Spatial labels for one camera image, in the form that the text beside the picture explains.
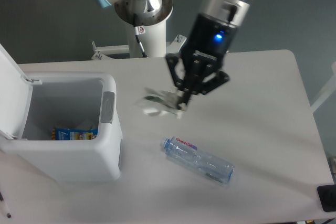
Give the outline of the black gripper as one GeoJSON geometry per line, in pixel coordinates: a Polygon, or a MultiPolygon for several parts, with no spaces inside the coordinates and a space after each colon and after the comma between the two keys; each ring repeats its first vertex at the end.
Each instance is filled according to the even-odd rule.
{"type": "Polygon", "coordinates": [[[166,54],[173,83],[182,93],[176,95],[177,109],[186,110],[191,96],[207,95],[230,80],[222,66],[236,31],[233,25],[199,14],[181,53],[166,54]],[[183,79],[176,72],[180,59],[185,70],[183,79]]]}

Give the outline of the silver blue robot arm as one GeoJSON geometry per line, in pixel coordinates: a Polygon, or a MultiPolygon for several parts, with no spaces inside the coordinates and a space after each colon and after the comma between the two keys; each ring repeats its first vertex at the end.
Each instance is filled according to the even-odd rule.
{"type": "Polygon", "coordinates": [[[163,96],[164,104],[186,110],[192,96],[206,95],[229,80],[224,57],[252,0],[203,0],[192,30],[179,50],[166,47],[166,22],[172,0],[95,0],[114,7],[127,28],[132,58],[164,57],[176,87],[163,96]]]}

